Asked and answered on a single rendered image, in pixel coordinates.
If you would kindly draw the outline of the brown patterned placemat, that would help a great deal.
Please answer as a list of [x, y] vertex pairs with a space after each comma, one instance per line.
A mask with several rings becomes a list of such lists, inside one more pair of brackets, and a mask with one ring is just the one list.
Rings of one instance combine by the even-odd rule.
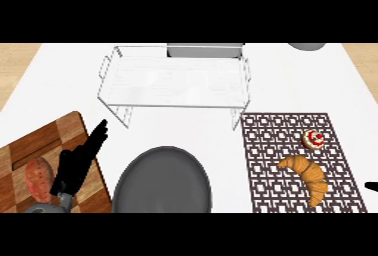
[[325, 113], [241, 117], [253, 211], [364, 213], [366, 206]]

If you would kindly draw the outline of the golden brown croissant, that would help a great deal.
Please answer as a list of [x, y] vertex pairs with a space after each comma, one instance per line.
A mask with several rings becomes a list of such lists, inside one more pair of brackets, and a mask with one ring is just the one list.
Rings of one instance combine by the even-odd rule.
[[328, 193], [328, 183], [321, 166], [302, 155], [287, 156], [278, 163], [300, 176], [310, 194], [309, 206], [316, 207]]

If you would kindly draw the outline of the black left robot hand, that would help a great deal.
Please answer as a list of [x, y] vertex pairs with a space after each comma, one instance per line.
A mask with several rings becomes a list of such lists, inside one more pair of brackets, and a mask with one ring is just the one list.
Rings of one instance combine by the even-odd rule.
[[108, 138], [108, 121], [102, 120], [96, 126], [86, 143], [74, 150], [64, 150], [59, 154], [58, 174], [51, 188], [51, 194], [65, 193], [74, 196], [86, 180], [92, 160], [96, 158], [102, 144]]

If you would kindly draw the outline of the checkered wooden cutting board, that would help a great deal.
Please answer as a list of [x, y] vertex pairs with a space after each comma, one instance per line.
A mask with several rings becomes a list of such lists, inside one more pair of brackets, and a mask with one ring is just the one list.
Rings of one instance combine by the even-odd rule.
[[[36, 203], [24, 180], [27, 163], [42, 157], [58, 171], [59, 153], [73, 150], [89, 137], [83, 117], [73, 111], [0, 148], [0, 213], [21, 213]], [[92, 161], [82, 189], [74, 197], [74, 213], [110, 213], [111, 196], [98, 161]]]

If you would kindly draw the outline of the reddish brown bread loaf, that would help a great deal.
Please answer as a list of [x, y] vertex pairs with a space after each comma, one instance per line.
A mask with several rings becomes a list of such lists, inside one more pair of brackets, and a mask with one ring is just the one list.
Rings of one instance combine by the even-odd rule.
[[51, 188], [53, 184], [53, 170], [43, 157], [37, 157], [27, 163], [24, 180], [33, 198], [39, 203], [52, 201]]

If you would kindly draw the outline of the grey round object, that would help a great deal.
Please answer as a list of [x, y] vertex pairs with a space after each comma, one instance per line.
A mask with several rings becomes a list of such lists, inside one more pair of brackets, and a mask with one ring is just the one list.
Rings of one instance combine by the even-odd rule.
[[288, 43], [296, 49], [302, 51], [318, 51], [327, 43]]

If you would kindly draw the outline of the dark grey round plate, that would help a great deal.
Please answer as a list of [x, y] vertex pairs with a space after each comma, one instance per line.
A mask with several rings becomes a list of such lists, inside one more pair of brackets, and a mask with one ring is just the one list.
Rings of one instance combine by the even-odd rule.
[[183, 149], [161, 146], [127, 166], [113, 198], [115, 213], [210, 213], [211, 186], [204, 167]]

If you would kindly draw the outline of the grey box appliance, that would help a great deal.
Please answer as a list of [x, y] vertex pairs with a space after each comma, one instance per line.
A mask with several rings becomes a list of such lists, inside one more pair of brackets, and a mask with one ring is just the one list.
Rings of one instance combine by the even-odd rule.
[[176, 58], [240, 58], [244, 43], [169, 43], [167, 56]]

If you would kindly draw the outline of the red and white cupcake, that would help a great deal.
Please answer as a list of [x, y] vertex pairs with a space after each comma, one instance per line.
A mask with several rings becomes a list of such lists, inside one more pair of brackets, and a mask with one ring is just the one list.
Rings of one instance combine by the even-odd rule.
[[307, 130], [302, 136], [304, 146], [312, 150], [319, 150], [325, 145], [324, 135], [315, 130]]

